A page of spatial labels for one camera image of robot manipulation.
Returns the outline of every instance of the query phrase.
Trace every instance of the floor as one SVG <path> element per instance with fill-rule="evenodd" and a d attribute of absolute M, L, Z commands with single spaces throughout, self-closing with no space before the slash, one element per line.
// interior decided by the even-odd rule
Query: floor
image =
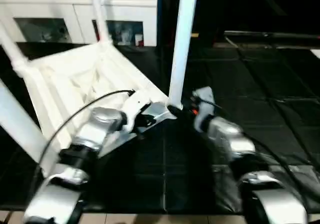
<path fill-rule="evenodd" d="M 0 211 L 4 220 L 7 211 Z M 23 212 L 16 211 L 9 224 L 20 224 Z M 320 219 L 320 214 L 311 215 L 310 220 Z M 245 224 L 242 216 L 237 215 L 151 215 L 151 214 L 84 214 L 80 224 Z"/>

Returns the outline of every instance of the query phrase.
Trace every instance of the black cable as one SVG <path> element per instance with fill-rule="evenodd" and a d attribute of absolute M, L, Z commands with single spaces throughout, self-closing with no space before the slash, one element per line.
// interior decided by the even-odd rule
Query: black cable
<path fill-rule="evenodd" d="M 134 90 L 118 90 L 118 91 L 113 91 L 111 93 L 108 93 L 108 94 L 105 94 L 105 95 L 102 95 L 100 96 L 99 98 L 91 101 L 90 103 L 84 105 L 83 107 L 81 107 L 79 110 L 76 111 L 76 113 L 74 113 L 73 115 L 71 115 L 59 128 L 58 130 L 56 130 L 56 132 L 52 135 L 52 137 L 49 139 L 49 141 L 46 143 L 43 151 L 42 151 L 42 154 L 40 156 L 40 159 L 39 159 L 39 162 L 38 162 L 38 165 L 37 167 L 35 168 L 35 171 L 34 171 L 34 175 L 33 175 L 33 178 L 32 178 L 32 183 L 31 183 L 31 186 L 30 186 L 30 197 L 29 197 L 29 201 L 31 201 L 31 198 L 33 196 L 33 194 L 35 193 L 35 189 L 36 189 L 36 183 L 37 183 L 37 180 L 38 180 L 38 175 L 40 173 L 40 170 L 41 170 L 41 163 L 44 159 L 44 156 L 46 155 L 46 152 L 48 150 L 48 148 L 50 147 L 52 141 L 54 140 L 54 138 L 56 137 L 56 135 L 76 116 L 78 115 L 81 111 L 83 111 L 84 109 L 86 109 L 87 107 L 89 107 L 90 105 L 96 103 L 97 101 L 105 98 L 105 97 L 108 97 L 110 95 L 114 95 L 114 94 L 119 94 L 119 93 L 129 93 L 129 95 L 132 95 L 135 91 Z"/>

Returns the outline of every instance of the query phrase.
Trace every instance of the glass cabinet door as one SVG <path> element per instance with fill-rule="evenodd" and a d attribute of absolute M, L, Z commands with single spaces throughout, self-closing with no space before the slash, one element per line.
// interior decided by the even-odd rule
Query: glass cabinet door
<path fill-rule="evenodd" d="M 96 39 L 99 40 L 97 23 L 92 20 Z M 143 23 L 139 21 L 106 21 L 114 45 L 144 46 Z"/>
<path fill-rule="evenodd" d="M 61 18 L 14 18 L 27 42 L 71 43 Z"/>

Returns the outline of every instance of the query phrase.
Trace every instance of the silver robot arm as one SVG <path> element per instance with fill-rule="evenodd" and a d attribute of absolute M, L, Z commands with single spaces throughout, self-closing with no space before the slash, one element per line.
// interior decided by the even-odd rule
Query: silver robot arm
<path fill-rule="evenodd" d="M 178 117 L 187 115 L 194 129 L 211 140 L 210 146 L 218 146 L 227 154 L 247 223 L 306 224 L 303 204 L 269 171 L 269 165 L 256 153 L 254 143 L 241 127 L 214 116 L 213 98 L 211 88 L 204 87 L 193 92 L 191 103 L 182 111 L 168 108 Z"/>
<path fill-rule="evenodd" d="M 126 120 L 119 110 L 94 108 L 70 147 L 60 152 L 59 162 L 28 205 L 23 222 L 78 223 L 83 208 L 81 196 L 94 163 L 108 136 L 121 130 Z"/>

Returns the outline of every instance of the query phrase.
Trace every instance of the black joint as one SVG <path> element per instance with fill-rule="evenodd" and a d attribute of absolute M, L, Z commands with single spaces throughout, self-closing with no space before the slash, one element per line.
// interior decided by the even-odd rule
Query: black joint
<path fill-rule="evenodd" d="M 118 130 L 121 130 L 122 129 L 122 127 L 124 126 L 124 125 L 127 125 L 127 115 L 124 113 L 124 112 L 122 112 L 122 111 L 120 111 L 120 115 L 121 115 L 121 118 L 122 118 L 122 122 L 121 122 L 121 124 L 120 124 L 120 126 L 119 126 L 119 129 Z"/>
<path fill-rule="evenodd" d="M 81 169 L 87 174 L 91 174 L 98 154 L 95 150 L 84 145 L 71 144 L 68 149 L 60 151 L 59 157 L 59 163 Z"/>
<path fill-rule="evenodd" d="M 244 154 L 230 163 L 234 178 L 238 181 L 243 175 L 253 171 L 269 171 L 269 165 L 256 154 Z"/>
<path fill-rule="evenodd" d="M 208 115 L 204 120 L 203 122 L 201 123 L 200 125 L 200 129 L 207 133 L 208 129 L 209 129 L 209 125 L 210 125 L 210 122 L 212 121 L 212 119 L 214 118 L 213 115 Z"/>

